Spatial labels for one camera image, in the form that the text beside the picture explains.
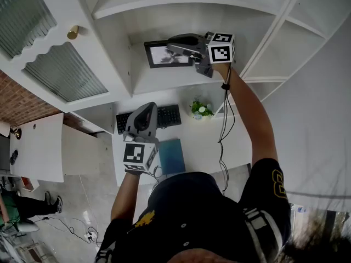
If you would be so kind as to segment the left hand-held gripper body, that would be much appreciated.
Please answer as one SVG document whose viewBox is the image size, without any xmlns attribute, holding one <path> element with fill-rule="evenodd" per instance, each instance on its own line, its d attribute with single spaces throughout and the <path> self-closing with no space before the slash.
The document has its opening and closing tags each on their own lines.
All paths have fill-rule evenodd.
<svg viewBox="0 0 351 263">
<path fill-rule="evenodd" d="M 123 132 L 126 171 L 149 172 L 158 153 L 157 105 L 149 102 L 129 115 Z"/>
</svg>

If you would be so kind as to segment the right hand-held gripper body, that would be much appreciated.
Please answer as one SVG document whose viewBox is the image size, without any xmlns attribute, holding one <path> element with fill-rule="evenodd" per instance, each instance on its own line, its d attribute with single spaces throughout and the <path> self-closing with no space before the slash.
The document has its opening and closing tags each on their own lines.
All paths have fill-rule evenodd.
<svg viewBox="0 0 351 263">
<path fill-rule="evenodd" d="M 213 75 L 213 64 L 231 63 L 235 55 L 235 35 L 207 32 L 205 35 L 194 33 L 176 35 L 168 43 L 193 45 L 201 49 L 202 57 L 189 57 L 193 60 L 196 72 L 208 78 Z"/>
</svg>

